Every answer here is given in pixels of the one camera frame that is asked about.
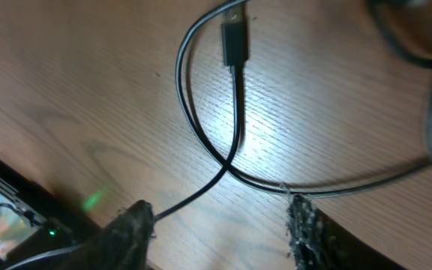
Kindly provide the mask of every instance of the wooden surface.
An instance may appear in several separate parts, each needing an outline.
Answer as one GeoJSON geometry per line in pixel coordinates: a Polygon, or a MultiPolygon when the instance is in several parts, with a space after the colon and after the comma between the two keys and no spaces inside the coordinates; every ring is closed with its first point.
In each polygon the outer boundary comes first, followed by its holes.
{"type": "MultiPolygon", "coordinates": [[[[185,31],[219,2],[0,0],[0,158],[74,202],[103,194],[89,212],[100,225],[136,200],[160,212],[202,187],[219,167],[189,131],[173,69],[185,31]]],[[[248,13],[238,167],[337,187],[425,154],[432,72],[387,50],[362,1],[254,0],[248,13]]],[[[191,72],[199,119],[227,152],[219,23],[201,33],[191,72]]],[[[149,258],[162,269],[294,269],[287,204],[226,176],[157,224],[149,258]]],[[[317,204],[402,266],[432,269],[432,169],[317,204]]]]}

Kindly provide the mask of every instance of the usb connector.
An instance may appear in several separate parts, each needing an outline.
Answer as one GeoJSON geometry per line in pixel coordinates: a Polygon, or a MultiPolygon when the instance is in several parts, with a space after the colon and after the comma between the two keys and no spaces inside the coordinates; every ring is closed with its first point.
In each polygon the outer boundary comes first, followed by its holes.
{"type": "Polygon", "coordinates": [[[224,64],[230,67],[244,67],[249,59],[248,20],[244,5],[241,4],[223,13],[221,35],[224,64]]]}

